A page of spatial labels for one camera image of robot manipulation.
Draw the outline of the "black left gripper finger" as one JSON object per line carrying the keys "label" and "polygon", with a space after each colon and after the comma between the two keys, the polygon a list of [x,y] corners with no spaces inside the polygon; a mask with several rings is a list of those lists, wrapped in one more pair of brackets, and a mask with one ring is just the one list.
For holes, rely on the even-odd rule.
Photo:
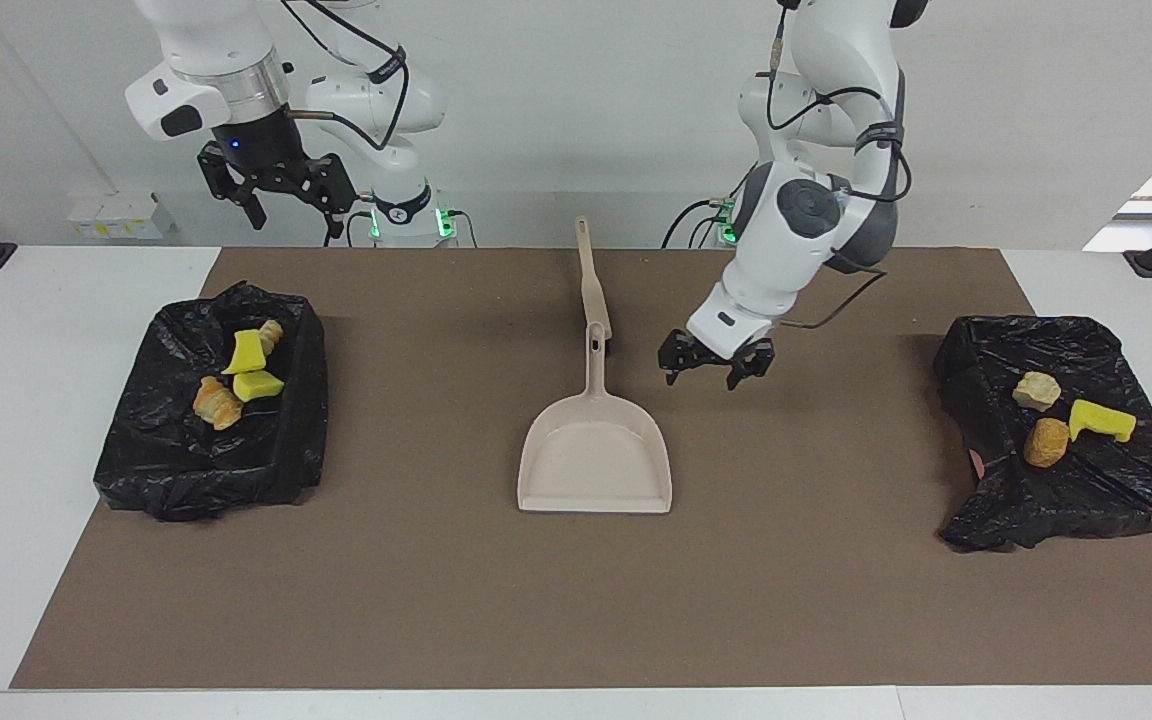
{"label": "black left gripper finger", "polygon": [[728,361],[730,370],[726,377],[728,391],[736,389],[740,382],[749,378],[761,378],[767,374],[774,361],[773,344],[746,344]]}
{"label": "black left gripper finger", "polygon": [[658,364],[667,386],[673,386],[685,370],[698,365],[698,346],[691,334],[668,334],[658,348]]}

